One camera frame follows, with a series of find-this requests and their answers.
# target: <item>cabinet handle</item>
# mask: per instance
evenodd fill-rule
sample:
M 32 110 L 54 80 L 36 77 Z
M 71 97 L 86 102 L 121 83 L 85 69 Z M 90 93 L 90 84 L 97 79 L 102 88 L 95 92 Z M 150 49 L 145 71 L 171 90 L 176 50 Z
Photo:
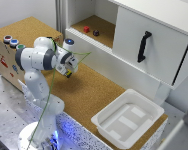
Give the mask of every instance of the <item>cabinet handle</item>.
M 152 36 L 152 33 L 145 31 L 145 35 L 143 36 L 143 38 L 141 40 L 140 50 L 139 50 L 139 53 L 138 53 L 138 63 L 142 62 L 145 59 L 145 56 L 143 54 L 144 54 L 144 51 L 145 51 L 146 40 L 150 36 Z

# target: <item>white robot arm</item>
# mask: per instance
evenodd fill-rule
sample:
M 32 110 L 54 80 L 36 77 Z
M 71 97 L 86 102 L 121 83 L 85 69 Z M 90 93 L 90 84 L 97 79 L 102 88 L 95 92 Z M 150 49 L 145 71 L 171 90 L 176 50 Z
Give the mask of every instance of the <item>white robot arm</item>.
M 24 79 L 30 91 L 28 98 L 41 108 L 45 107 L 49 96 L 49 87 L 41 70 L 52 70 L 56 67 L 62 75 L 70 77 L 78 69 L 78 60 L 70 52 L 74 49 L 74 41 L 66 39 L 63 48 L 69 51 L 57 46 L 50 38 L 39 37 L 34 42 L 34 48 L 19 49 L 16 52 L 15 60 L 21 70 L 25 70 Z M 64 102 L 51 94 L 33 137 L 32 146 L 35 150 L 43 149 L 41 143 L 49 142 L 46 139 L 50 139 L 56 131 L 55 116 L 62 113 L 63 109 Z

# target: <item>shelf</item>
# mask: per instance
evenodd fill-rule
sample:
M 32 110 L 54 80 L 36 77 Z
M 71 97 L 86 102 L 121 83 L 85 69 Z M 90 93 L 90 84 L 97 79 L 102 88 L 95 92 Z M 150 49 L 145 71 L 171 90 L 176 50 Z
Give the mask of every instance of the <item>shelf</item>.
M 85 33 L 84 26 L 88 26 L 90 28 L 90 32 Z M 78 22 L 77 24 L 72 25 L 71 27 L 110 48 L 113 47 L 115 25 L 106 20 L 103 20 L 94 15 Z M 100 32 L 100 35 L 94 36 L 94 30 L 98 30 Z

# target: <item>red object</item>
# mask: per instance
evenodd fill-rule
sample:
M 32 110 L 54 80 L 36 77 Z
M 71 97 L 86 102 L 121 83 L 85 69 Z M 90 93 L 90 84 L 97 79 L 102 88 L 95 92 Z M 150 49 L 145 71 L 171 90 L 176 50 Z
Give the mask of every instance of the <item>red object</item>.
M 11 75 L 12 77 L 14 77 L 14 75 L 13 75 L 12 73 L 10 73 L 10 75 Z
M 1 62 L 6 68 L 8 68 L 8 65 L 7 65 L 7 63 L 6 63 L 5 59 L 4 59 L 4 56 L 2 56 L 2 58 L 0 59 L 0 62 Z
M 88 33 L 90 31 L 89 27 L 88 26 L 85 26 L 84 27 L 84 32 Z

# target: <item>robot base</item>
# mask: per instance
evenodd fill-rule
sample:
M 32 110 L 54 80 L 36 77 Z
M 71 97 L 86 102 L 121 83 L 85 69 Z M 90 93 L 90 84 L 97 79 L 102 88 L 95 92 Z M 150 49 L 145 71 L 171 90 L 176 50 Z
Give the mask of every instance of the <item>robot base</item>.
M 38 124 L 38 122 L 31 123 L 31 124 L 27 125 L 20 132 L 19 137 L 18 137 L 18 149 L 19 150 L 27 150 L 27 147 L 29 145 L 28 137 L 31 135 L 33 130 L 36 128 L 37 124 Z M 30 145 L 28 150 L 43 150 L 43 148 L 42 147 L 35 148 L 32 145 Z

